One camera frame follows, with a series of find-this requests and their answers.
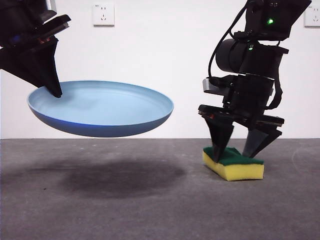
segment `concrete floor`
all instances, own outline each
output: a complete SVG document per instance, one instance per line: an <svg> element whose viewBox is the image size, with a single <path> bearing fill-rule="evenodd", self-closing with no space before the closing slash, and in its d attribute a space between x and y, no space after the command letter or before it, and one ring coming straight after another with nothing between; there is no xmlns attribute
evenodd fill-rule
<svg viewBox="0 0 320 240"><path fill-rule="evenodd" d="M277 140L256 181L222 180L202 164L208 145L2 140L1 239L320 239L320 139Z"/></svg>

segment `wall socket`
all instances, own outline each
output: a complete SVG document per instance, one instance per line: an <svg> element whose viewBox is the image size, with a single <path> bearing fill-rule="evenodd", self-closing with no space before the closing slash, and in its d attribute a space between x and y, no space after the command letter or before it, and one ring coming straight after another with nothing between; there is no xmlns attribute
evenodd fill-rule
<svg viewBox="0 0 320 240"><path fill-rule="evenodd" d="M95 4L92 6L93 26L114 26L115 5L113 3Z"/></svg>
<svg viewBox="0 0 320 240"><path fill-rule="evenodd" d="M304 13L305 27L320 27L320 4L311 4Z"/></svg>

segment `yellow sponge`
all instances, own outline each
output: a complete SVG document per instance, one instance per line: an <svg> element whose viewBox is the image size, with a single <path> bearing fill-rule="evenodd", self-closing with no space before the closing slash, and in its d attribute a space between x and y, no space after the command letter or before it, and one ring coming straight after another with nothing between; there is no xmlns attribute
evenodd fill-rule
<svg viewBox="0 0 320 240"><path fill-rule="evenodd" d="M219 163L212 160L213 149L203 149L205 164L227 181L260 180L264 178L264 162L242 156L235 148L227 147Z"/></svg>

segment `white wall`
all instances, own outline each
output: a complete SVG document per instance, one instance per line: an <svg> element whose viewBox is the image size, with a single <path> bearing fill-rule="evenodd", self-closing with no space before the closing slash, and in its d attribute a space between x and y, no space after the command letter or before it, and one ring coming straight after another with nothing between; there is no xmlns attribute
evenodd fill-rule
<svg viewBox="0 0 320 240"><path fill-rule="evenodd" d="M198 106L221 106L222 97L203 93L202 79L213 48L245 0L113 0L115 27L91 25L92 0L56 0L59 14L69 14L70 28L57 35L60 81L109 80L145 86L169 96L172 117L135 138L208 138ZM242 19L234 28L243 30ZM303 27L301 17L282 60L283 102L268 115L286 119L284 138L320 137L320 29ZM227 73L212 69L216 76ZM50 128L33 116L26 102L35 89L1 72L1 138L78 138ZM237 125L234 138L245 138Z"/></svg>

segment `light blue plate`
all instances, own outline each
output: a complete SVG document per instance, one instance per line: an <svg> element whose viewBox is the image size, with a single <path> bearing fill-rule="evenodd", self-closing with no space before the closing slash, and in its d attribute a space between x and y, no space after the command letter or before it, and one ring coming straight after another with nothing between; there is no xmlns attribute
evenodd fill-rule
<svg viewBox="0 0 320 240"><path fill-rule="evenodd" d="M141 86L111 81L61 82L63 95L45 87L28 97L28 105L45 124L63 132L97 138L126 137L159 127L174 104L165 95Z"/></svg>

